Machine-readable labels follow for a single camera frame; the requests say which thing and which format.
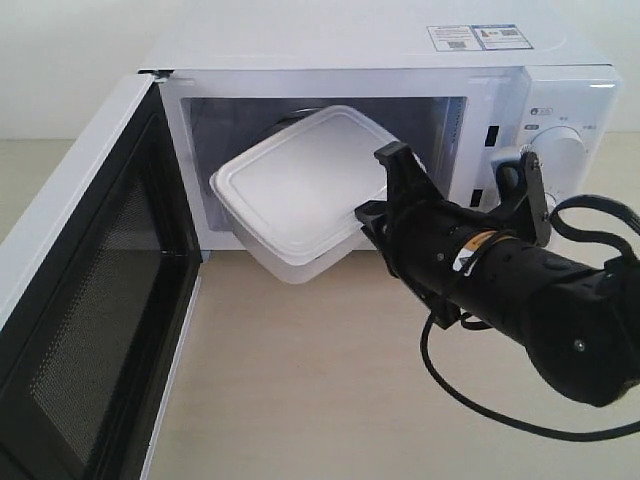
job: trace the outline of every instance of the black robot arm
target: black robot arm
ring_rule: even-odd
[[[431,310],[425,337],[429,323],[494,328],[524,346],[556,391],[598,407],[640,381],[640,263],[622,238],[573,229],[558,215],[595,208],[640,234],[630,209],[580,196],[549,214],[540,162],[529,151],[497,168],[501,203],[488,213],[447,201],[403,143],[375,157],[387,171],[387,200],[361,205],[356,216],[389,272]],[[547,251],[552,226],[574,241],[611,245],[620,256],[596,269]]]

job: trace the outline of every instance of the table surface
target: table surface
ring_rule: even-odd
[[[0,142],[0,239],[69,145]],[[584,191],[640,210],[639,150],[640,134],[607,135]],[[599,214],[570,219],[631,238]],[[594,265],[611,256],[564,241],[556,249]],[[420,359],[425,309],[374,252],[300,286],[278,282],[245,252],[218,252],[201,278],[152,480],[638,478],[640,435],[545,440],[449,398]],[[506,414],[575,430],[640,418],[640,388],[606,409],[570,402],[496,332],[454,327],[435,331],[432,344],[454,385]]]

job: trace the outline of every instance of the white microwave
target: white microwave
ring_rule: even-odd
[[[492,160],[524,145],[554,202],[619,86],[544,0],[196,4],[0,245],[0,478],[146,474],[201,251],[240,248],[209,178],[255,142],[349,105],[454,202],[493,207]]]

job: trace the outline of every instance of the microwave door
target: microwave door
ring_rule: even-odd
[[[201,262],[152,76],[121,80],[0,262],[0,478],[139,478]]]

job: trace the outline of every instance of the container lid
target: container lid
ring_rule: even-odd
[[[305,265],[359,231],[356,207],[386,197],[373,153],[393,140],[357,110],[328,107],[222,166],[211,188],[265,247]]]

